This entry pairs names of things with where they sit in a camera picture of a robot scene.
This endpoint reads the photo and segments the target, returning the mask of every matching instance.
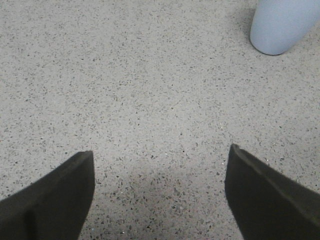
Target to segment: floor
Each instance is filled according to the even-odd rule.
[[[0,3],[0,199],[78,151],[96,188],[80,240],[241,240],[231,143],[320,192],[320,24],[249,40],[255,0]]]

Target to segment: light blue object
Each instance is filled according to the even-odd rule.
[[[320,20],[320,0],[259,0],[250,40],[264,54],[289,50]]]

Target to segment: terrazzo floor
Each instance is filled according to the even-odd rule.
[[[319,193],[320,24],[264,55],[255,7],[1,1],[0,200],[93,150],[80,240],[242,240],[231,143]]]

